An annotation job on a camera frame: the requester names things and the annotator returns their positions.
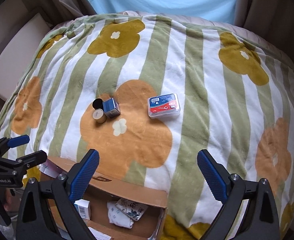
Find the white blue medicine box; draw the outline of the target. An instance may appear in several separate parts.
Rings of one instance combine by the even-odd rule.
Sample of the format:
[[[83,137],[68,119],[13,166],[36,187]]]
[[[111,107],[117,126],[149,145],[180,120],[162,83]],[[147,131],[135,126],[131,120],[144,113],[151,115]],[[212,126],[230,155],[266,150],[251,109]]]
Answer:
[[[84,199],[76,200],[74,202],[74,206],[82,219],[86,219],[86,220],[91,219],[91,204],[89,200],[84,200]]]

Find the white patterned cloth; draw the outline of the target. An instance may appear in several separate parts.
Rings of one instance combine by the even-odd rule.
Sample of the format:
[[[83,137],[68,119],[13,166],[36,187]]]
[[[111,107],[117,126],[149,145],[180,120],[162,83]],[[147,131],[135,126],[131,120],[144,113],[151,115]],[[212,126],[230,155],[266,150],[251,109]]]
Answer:
[[[134,221],[123,214],[117,207],[116,201],[107,202],[107,216],[111,224],[120,226],[123,228],[131,229],[133,227]]]

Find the beige round tin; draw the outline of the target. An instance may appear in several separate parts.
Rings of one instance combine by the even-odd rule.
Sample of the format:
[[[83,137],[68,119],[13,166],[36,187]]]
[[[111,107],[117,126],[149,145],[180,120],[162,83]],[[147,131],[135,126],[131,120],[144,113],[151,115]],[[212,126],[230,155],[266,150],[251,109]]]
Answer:
[[[92,117],[95,120],[95,122],[98,124],[103,124],[107,119],[104,111],[101,108],[95,109]]]

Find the black round jar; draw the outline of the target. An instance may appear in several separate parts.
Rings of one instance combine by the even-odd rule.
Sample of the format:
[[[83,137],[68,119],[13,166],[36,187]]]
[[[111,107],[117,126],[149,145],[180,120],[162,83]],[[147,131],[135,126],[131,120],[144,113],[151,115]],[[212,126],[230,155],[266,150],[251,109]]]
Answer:
[[[93,109],[104,109],[103,100],[101,98],[97,98],[92,102]]]

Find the small dark blue box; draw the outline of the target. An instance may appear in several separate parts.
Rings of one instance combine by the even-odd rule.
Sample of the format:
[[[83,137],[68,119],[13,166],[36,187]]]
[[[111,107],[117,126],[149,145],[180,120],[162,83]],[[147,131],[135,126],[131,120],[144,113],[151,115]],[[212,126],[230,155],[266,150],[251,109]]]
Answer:
[[[120,115],[120,107],[114,98],[110,98],[103,102],[103,110],[105,115],[110,119]]]

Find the floral black white packet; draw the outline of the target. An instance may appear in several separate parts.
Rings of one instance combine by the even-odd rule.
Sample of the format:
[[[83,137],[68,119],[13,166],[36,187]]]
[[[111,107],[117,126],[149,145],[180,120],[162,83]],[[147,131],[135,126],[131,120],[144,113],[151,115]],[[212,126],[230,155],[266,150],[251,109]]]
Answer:
[[[128,199],[121,198],[116,202],[116,207],[127,217],[131,218],[132,220],[139,221],[144,215],[145,211],[148,209],[148,206],[134,202]]]

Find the clear case red blue card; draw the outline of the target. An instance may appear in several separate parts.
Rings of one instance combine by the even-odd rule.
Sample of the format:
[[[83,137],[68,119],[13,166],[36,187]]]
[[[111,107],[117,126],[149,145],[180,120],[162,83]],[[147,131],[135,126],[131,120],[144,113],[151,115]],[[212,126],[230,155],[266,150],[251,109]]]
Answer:
[[[153,96],[147,102],[151,119],[180,115],[180,102],[175,93]]]

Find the open cardboard box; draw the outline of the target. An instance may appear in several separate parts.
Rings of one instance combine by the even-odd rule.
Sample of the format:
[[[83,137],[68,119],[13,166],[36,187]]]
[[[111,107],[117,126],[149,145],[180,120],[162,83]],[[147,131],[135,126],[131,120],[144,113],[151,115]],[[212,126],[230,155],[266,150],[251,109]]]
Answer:
[[[96,239],[160,239],[167,215],[167,193],[128,183],[99,165],[82,196],[79,214]]]

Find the beige headboard panel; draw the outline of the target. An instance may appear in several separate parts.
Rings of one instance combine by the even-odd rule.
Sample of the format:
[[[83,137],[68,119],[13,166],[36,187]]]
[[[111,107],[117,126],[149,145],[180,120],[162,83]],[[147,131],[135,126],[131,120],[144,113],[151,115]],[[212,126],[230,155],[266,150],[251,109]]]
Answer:
[[[50,31],[43,12],[29,12],[22,0],[0,5],[0,98],[7,100],[33,60],[40,41]]]

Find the floral striped blanket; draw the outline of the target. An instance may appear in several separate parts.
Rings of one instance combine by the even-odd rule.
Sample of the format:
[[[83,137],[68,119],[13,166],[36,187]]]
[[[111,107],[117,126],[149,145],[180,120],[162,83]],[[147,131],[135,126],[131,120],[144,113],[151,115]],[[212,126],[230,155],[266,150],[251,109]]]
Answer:
[[[230,173],[266,178],[284,236],[294,217],[294,64],[231,25],[135,12],[84,16],[40,42],[0,112],[0,138],[165,191],[163,239],[198,239],[221,204],[196,163],[206,149]]]

